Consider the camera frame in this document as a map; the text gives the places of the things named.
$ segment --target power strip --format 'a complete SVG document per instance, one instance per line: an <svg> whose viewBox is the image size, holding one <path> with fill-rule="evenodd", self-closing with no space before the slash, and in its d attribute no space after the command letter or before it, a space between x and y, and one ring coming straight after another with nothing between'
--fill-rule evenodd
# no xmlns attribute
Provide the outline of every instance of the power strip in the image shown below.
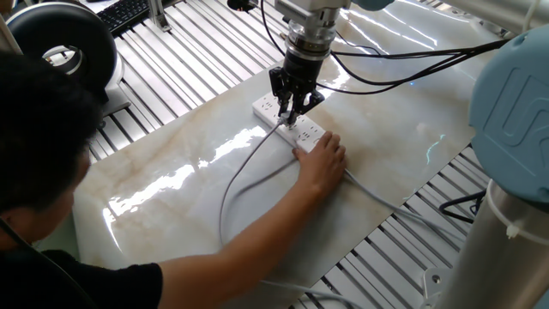
<svg viewBox="0 0 549 309"><path fill-rule="evenodd" d="M255 101L252 104L254 113L263 122L274 127L279 120L278 111L280 109L278 105L278 99L272 94L267 94L261 99ZM309 153L315 148L318 140L324 134L325 130L316 124L307 116L298 116L294 125L288 127L281 125L277 130L282 138L290 143L294 148L301 148L305 152Z"/></svg>

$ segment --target hand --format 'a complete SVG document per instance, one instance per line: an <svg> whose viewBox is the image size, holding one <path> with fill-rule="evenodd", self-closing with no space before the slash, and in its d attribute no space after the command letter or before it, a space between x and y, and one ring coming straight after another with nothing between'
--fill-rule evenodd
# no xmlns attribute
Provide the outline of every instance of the hand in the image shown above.
<svg viewBox="0 0 549 309"><path fill-rule="evenodd" d="M340 140L340 136L328 131L309 154L301 149L293 150L301 164L296 186L319 199L324 199L334 190L347 168L346 149L340 145Z"/></svg>

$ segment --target metal grating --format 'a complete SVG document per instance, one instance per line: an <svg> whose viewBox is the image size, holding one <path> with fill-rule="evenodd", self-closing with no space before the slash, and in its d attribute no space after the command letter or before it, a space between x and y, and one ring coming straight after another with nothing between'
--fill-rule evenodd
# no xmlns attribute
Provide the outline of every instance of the metal grating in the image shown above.
<svg viewBox="0 0 549 309"><path fill-rule="evenodd" d="M274 2L266 4L271 31L287 32ZM93 162L283 59L257 12L239 14L221 1L195 0L166 8L166 16L168 33L147 19L115 38L125 64L121 88L132 104L104 119L92 142Z"/></svg>
<svg viewBox="0 0 549 309"><path fill-rule="evenodd" d="M419 1L451 9L439 1ZM266 0L265 10L272 33L286 33L274 0ZM166 17L172 26L168 33L145 20L115 39L125 64L120 87L132 104L104 119L91 143L92 162L282 60L257 10L247 15L219 0L188 0L166 8ZM280 37L275 39L283 44ZM466 235L469 225L443 216L437 206L481 191L488 181L473 150L466 148L401 207ZM452 210L473 217L470 204ZM342 294L368 308L415 308L423 302L423 272L451 268L460 246L426 225L392 215L313 288ZM347 307L306 294L291 308Z"/></svg>

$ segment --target gray cable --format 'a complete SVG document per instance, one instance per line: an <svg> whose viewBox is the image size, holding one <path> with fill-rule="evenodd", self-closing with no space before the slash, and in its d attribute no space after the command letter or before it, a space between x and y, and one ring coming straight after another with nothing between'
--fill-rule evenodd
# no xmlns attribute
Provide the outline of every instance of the gray cable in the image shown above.
<svg viewBox="0 0 549 309"><path fill-rule="evenodd" d="M414 219L416 221L421 221L421 222L424 222L427 226L429 227L434 227L436 228L437 230L441 231L441 232L445 232L446 234L448 234L449 236L452 236L453 238L455 239L458 239L460 241L465 241L463 239L462 236L458 236L454 233L452 233L451 231L447 230L446 228L444 227L441 227L439 226L438 224L436 223L433 223L432 221L430 220L427 220L426 218L424 218L423 216L421 215L416 215L415 213L413 212L410 212L410 211L406 211L404 209L400 209L398 207L396 207L395 205L385 201L383 198L381 198L380 196L376 195L375 193L373 193L372 191L368 190L364 185L362 185L352 174L351 172L349 172L349 170L345 170L345 174L353 181L353 183L355 185L357 185L366 195L368 195L369 197L373 198L375 201L377 201L378 203L382 204L383 206L387 207L388 209L391 209L393 211L395 211L396 213L399 213L399 214L402 214L402 215L405 215L407 216L408 218L411 218L411 219Z"/></svg>
<svg viewBox="0 0 549 309"><path fill-rule="evenodd" d="M220 243L221 243L221 247L223 247L225 244L223 242L223 229L222 229L222 223L223 223L223 209L225 208L225 200L226 200L226 196L229 192L229 189L231 188L231 185L232 185L232 182L234 182L234 180L239 176L240 172L242 172L242 170L244 169L244 167L248 164L248 162L250 161L251 157L257 152L257 150L263 145L263 143L265 141L267 141L267 139L273 135L273 133L275 133L275 131L284 123L284 120L281 118L281 120L279 120L279 122L274 126L273 129L271 129L271 131L269 131L267 133L267 135L259 142L259 144L257 144L257 146L255 148L252 149L251 151L251 154L248 155L248 157L244 160L244 163L242 164L242 166L240 166L240 168L237 170L237 172L234 174L234 176L232 176L231 180L229 181L229 184L228 186L226 187L225 189L225 193L223 193L223 199L221 201L221 208L220 208L220 219L219 219L219 236L220 236ZM384 199L382 199L380 196L376 195L375 193L371 192L370 190L368 190L366 187L364 187L352 174L351 172L349 172L349 170L345 170L345 174L368 196L370 196L371 198L373 198L374 200L376 200L377 202L381 203L383 206L395 211L396 213L399 213L399 214L403 214L405 215L406 217L408 218L411 218L411 219L414 219L416 221L422 221L424 222L425 224L427 224L427 226L429 227L434 227L440 231L443 231L445 233L447 233L448 235L458 239L458 240L461 240L461 241L465 241L464 239L462 239L462 237L460 236L457 236L455 234L453 234L452 232L448 231L447 229L445 229L444 227L440 227L438 224L436 223L433 223L429 220L427 220L426 218L422 217L421 215L416 215L412 212L409 212L409 211L406 211L406 210L403 210L403 209L400 209L396 206L394 206L393 204L385 201ZM324 292L320 292L320 291L316 291L316 290L313 290L311 288L306 288L306 287L300 287L300 286L297 286L297 285L293 285L293 284L289 284L289 283L279 283L279 282L268 282L268 281L262 281L262 283L265 283L265 284L268 284L268 285L272 285L272 286L276 286L276 287L280 287L280 288L287 288L287 289L291 289L291 290L294 290L294 291L299 291L299 292L304 292L304 293L309 293L309 294L314 294L314 295L319 295L319 296L323 296L323 297L327 297L327 298L330 298L332 300L339 300L343 303L346 303L350 306L353 306L354 308L357 308L357 309L364 309L364 307L360 306L359 304L355 303L354 301L352 300L349 300L341 295L338 295L338 294L331 294L331 293L324 293Z"/></svg>
<svg viewBox="0 0 549 309"><path fill-rule="evenodd" d="M294 284L289 284L289 283L277 283L277 282L268 282L268 281L262 281L262 283L272 285L272 286L275 286L275 287L279 287L279 288L289 288L289 289L292 289L294 291L299 291L299 292L303 292L303 293L309 293L309 294L314 294L314 295L318 295L318 296L323 296L323 297L326 297L326 298L329 298L329 299L332 299L332 300L338 300L338 301L347 303L348 305L353 306L357 309L365 309L361 305L359 305L359 304L355 303L354 301L349 300L349 299L347 299L347 298L345 298L345 297L343 297L339 294L320 292L320 291L316 291L312 288L305 288L305 287L301 287L301 286L294 285Z"/></svg>
<svg viewBox="0 0 549 309"><path fill-rule="evenodd" d="M278 123L274 126L273 129L271 129L271 131L269 131L267 133L267 135L257 144L257 146L251 150L251 154L248 155L248 157L246 158L246 160L244 160L244 163L242 163L242 166L240 166L240 168L237 170L237 172L234 174L234 176L232 176L232 179L231 181L229 181L229 185L227 185L226 189L225 189L225 193L223 193L223 199L221 200L221 209L220 209L220 219L219 219L219 233L220 233L220 243L221 243L221 247L223 247L225 244L223 243L223 209L225 208L225 200L226 200L226 195L229 193L229 189L231 188L231 185L232 185L232 182L238 177L238 175L240 174L240 172L242 172L242 170L244 169L244 167L246 166L246 164L248 164L248 162L250 161L251 157L254 156L257 152L257 150L261 147L261 145L263 145L263 143L265 141L267 141L267 139L273 135L273 133L275 133L276 129L278 129L278 127L280 127L282 124L284 123L283 119L281 118Z"/></svg>

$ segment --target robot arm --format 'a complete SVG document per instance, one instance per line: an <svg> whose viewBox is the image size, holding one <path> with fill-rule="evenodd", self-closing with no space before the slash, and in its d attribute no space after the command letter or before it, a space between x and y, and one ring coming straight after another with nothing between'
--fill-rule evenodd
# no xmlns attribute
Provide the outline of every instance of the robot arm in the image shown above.
<svg viewBox="0 0 549 309"><path fill-rule="evenodd" d="M353 0L368 10L383 9L393 1ZM294 124L298 115L324 101L317 91L318 74L331 52L340 9L348 9L351 3L351 0L275 0L274 8L290 20L289 34L284 66L272 69L269 74L273 94L281 106L279 116L284 116L288 124ZM290 100L292 106L288 111Z"/></svg>

